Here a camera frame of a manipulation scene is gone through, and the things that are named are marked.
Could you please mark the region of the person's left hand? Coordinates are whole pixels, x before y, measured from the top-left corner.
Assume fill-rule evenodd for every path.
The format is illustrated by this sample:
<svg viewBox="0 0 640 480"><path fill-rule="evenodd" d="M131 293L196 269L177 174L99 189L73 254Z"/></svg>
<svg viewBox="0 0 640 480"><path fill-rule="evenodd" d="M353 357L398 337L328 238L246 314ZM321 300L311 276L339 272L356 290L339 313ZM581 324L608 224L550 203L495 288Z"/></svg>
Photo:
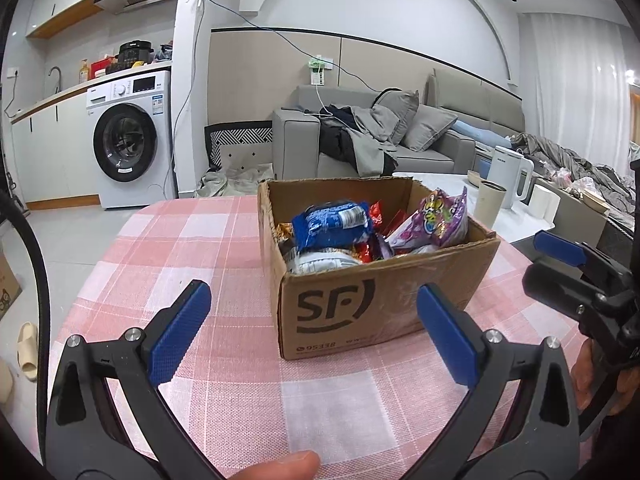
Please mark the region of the person's left hand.
<svg viewBox="0 0 640 480"><path fill-rule="evenodd" d="M230 480L312 480L319 469L319 455L306 450L247 467L230 477Z"/></svg>

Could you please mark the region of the person's right hand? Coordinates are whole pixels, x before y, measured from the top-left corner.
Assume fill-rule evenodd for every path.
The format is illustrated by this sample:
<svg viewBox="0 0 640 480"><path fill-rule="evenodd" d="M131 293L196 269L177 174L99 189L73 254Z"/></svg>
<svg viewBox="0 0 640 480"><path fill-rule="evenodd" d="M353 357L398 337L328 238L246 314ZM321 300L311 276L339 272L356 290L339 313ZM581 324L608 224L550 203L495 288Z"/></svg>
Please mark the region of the person's right hand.
<svg viewBox="0 0 640 480"><path fill-rule="evenodd" d="M593 341L586 339L582 343L582 348L578 353L576 363L570 371L574 385L577 406L584 410L592 399L591 386L594 381L593 364ZM617 378L616 391L618 398L608 414L617 415L622 412L632 401L636 391L639 389L639 369L638 367L622 370Z"/></svg>

